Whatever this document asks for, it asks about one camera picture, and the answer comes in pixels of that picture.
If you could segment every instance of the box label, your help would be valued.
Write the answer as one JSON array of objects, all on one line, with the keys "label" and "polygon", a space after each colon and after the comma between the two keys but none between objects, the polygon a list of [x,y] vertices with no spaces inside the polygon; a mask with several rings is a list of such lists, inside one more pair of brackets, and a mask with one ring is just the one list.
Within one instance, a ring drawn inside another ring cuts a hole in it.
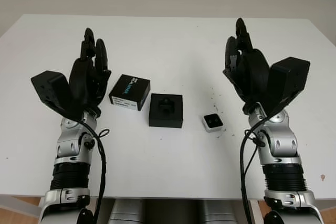
[{"label": "box label", "polygon": [[122,107],[125,107],[125,108],[129,108],[129,109],[132,109],[132,110],[138,110],[138,105],[134,101],[122,99],[122,98],[119,98],[119,97],[112,97],[112,100],[113,100],[113,104],[115,104],[115,105],[122,106]]}]

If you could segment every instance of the wooden floor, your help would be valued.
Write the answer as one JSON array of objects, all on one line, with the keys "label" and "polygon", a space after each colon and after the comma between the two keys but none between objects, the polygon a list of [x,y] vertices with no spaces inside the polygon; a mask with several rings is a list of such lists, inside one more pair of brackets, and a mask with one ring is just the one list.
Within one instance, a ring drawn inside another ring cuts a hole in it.
[{"label": "wooden floor", "polygon": [[[40,198],[16,197],[17,199],[29,202],[38,206]],[[37,218],[17,214],[0,208],[0,224],[37,224]]]},{"label": "wooden floor", "polygon": [[[20,200],[29,202],[38,206],[39,198],[16,197]],[[270,211],[270,208],[264,201],[259,202],[262,216],[265,216]],[[322,216],[325,224],[336,224],[336,208],[323,211]],[[29,217],[8,210],[0,209],[0,224],[37,224],[37,218]]]}]

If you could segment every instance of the silver robot arm segment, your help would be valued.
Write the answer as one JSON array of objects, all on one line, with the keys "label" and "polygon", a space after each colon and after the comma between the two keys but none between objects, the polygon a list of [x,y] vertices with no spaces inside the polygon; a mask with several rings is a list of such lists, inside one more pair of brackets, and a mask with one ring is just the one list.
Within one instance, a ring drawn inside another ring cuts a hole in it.
[{"label": "silver robot arm segment", "polygon": [[[264,118],[259,106],[249,115],[249,123],[253,126]],[[265,144],[258,153],[266,177],[265,201],[272,208],[265,223],[324,223],[314,193],[307,190],[297,139],[288,122],[288,113],[282,110],[255,130]]]},{"label": "silver robot arm segment", "polygon": [[[87,112],[83,122],[96,128],[95,117]],[[66,118],[62,119],[61,130],[53,180],[45,194],[39,223],[59,223],[60,218],[62,223],[93,223],[92,212],[85,206],[90,203],[88,175],[94,139],[84,126]]]}]

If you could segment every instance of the table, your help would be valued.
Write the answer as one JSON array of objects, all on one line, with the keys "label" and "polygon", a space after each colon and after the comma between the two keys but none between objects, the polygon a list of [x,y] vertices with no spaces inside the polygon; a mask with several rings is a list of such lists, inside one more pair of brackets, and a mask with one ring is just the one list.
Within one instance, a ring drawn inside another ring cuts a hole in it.
[{"label": "table", "polygon": [[[336,198],[336,47],[305,19],[245,18],[255,48],[270,64],[288,56],[311,62],[306,89],[287,108],[308,187],[316,199]],[[105,41],[112,76],[151,80],[151,93],[182,94],[182,129],[148,126],[142,111],[100,108],[97,131],[107,155],[105,197],[240,199],[239,146],[249,127],[243,102],[224,77],[226,40],[235,18],[153,18],[24,15],[0,38],[0,195],[43,196],[49,189],[61,116],[43,105],[30,78],[45,70],[67,77],[84,30]],[[221,132],[207,133],[201,116],[216,112]],[[246,160],[254,146],[248,144]],[[100,157],[94,151],[89,188],[98,195]],[[250,199],[262,199],[256,158],[247,175]]]}]

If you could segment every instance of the silver cylinder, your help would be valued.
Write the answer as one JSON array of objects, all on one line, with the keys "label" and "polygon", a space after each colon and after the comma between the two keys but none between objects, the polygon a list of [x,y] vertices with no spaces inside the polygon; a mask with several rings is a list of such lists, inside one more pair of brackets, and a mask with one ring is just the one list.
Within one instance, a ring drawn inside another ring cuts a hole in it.
[{"label": "silver cylinder", "polygon": [[233,207],[228,200],[201,200],[200,221],[202,224],[236,224]]},{"label": "silver cylinder", "polygon": [[143,199],[116,199],[108,224],[140,224],[144,222]]}]

